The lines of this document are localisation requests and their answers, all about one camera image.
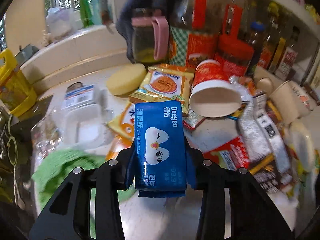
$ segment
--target yellow bottle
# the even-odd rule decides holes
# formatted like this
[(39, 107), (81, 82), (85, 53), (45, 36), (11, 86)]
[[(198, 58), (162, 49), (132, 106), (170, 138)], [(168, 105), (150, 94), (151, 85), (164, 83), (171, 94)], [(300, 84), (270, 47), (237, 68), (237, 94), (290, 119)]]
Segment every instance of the yellow bottle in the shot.
[(9, 49), (0, 53), (0, 59), (4, 60), (0, 66), (0, 100), (11, 114), (19, 117), (36, 103), (37, 95)]

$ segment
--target screw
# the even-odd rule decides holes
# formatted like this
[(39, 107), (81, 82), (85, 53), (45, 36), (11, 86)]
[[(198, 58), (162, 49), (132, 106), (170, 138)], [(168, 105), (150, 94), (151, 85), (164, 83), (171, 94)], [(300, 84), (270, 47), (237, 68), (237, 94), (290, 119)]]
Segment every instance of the screw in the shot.
[(118, 164), (118, 161), (116, 160), (116, 159), (111, 159), (110, 161), (109, 161), (109, 165), (110, 166), (114, 166), (114, 165), (117, 165)]
[(73, 169), (73, 173), (74, 174), (79, 174), (81, 172), (81, 168), (80, 167), (75, 167), (74, 169)]
[(241, 168), (239, 169), (239, 172), (240, 172), (241, 174), (247, 174), (247, 173), (248, 173), (248, 170), (247, 170), (246, 168), (244, 168), (244, 167), (241, 167)]
[(212, 161), (210, 161), (210, 160), (208, 160), (208, 159), (205, 159), (202, 163), (203, 163), (203, 165), (205, 165), (205, 166), (211, 166)]

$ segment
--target white countertop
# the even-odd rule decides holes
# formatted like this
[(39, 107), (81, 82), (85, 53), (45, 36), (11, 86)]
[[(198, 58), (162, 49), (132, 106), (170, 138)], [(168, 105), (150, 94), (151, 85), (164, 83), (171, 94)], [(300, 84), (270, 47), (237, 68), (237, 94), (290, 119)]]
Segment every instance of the white countertop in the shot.
[[(48, 113), (54, 108), (61, 107), (65, 91), (75, 82), (85, 85), (96, 84), (101, 90), (106, 89), (106, 79), (120, 67), (110, 67), (71, 81), (62, 83), (49, 89), (41, 98), (54, 94)], [(107, 109), (120, 114), (126, 105), (127, 98), (115, 97), (107, 93)], [(232, 120), (215, 119), (205, 120), (195, 131), (185, 131), (191, 145), (197, 146), (206, 152), (212, 150), (237, 136), (235, 122)], [(94, 153), (106, 155), (110, 144), (99, 147)], [(295, 223), (295, 207), (286, 197), (274, 195), (273, 201), (286, 219), (291, 229)], [(121, 220), (126, 240), (156, 240), (156, 239), (195, 239), (201, 210), (202, 192), (187, 190), (186, 197), (182, 198), (144, 198), (138, 193), (129, 200), (120, 204)], [(231, 233), (230, 202), (226, 195), (226, 228), (225, 237)]]

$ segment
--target window sill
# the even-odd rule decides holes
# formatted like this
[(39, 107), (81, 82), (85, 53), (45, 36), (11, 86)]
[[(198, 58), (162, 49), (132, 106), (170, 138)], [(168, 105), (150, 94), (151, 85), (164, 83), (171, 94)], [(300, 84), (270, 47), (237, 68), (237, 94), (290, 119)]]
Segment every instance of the window sill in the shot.
[[(127, 46), (124, 38), (116, 31), (114, 24), (110, 28), (112, 33), (104, 25), (95, 25), (79, 30), (62, 41), (50, 44), (24, 63), (21, 66), (22, 72), (29, 82), (34, 84), (57, 71), (73, 65), (81, 65), (83, 62), (88, 63), (96, 57), (107, 57), (118, 53), (124, 54), (125, 57)], [(113, 65), (122, 64), (124, 61), (128, 62), (127, 59), (123, 59), (119, 63), (113, 62)]]

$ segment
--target green towel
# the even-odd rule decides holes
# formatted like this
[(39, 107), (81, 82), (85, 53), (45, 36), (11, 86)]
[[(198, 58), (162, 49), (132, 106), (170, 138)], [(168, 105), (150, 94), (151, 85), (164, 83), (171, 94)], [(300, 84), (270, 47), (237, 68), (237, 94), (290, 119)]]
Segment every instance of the green towel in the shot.
[[(57, 150), (49, 154), (39, 165), (32, 179), (36, 183), (41, 210), (53, 193), (75, 167), (91, 170), (100, 167), (104, 162), (103, 156), (87, 154), (73, 149)], [(127, 191), (118, 190), (119, 202), (129, 199), (135, 193), (133, 185)], [(92, 189), (91, 199), (95, 198), (95, 188)], [(91, 237), (94, 238), (94, 220), (90, 219)]]

